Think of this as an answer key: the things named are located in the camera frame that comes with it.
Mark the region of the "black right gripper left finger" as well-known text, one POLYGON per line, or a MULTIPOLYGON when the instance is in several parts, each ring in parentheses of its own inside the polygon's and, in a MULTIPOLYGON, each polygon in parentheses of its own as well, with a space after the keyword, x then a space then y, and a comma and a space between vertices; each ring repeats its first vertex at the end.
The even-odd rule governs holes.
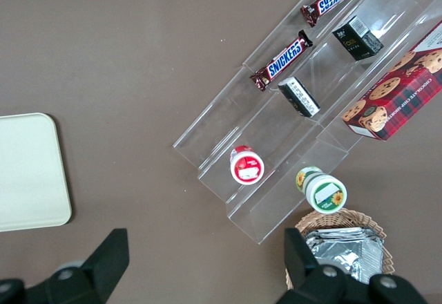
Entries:
POLYGON ((65 267, 29 288, 19 278, 1 280, 1 302, 106 303, 128 264, 128 232, 114 229, 79 267, 65 267))

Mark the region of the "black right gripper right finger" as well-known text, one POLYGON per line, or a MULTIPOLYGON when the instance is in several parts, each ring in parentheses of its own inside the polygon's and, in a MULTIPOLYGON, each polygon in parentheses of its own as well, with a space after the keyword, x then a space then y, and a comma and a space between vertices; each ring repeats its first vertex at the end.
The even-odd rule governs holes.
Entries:
POLYGON ((426 303, 406 279, 376 274, 366 285, 314 258, 296 228, 285 229, 285 266, 294 286, 279 303, 426 303))

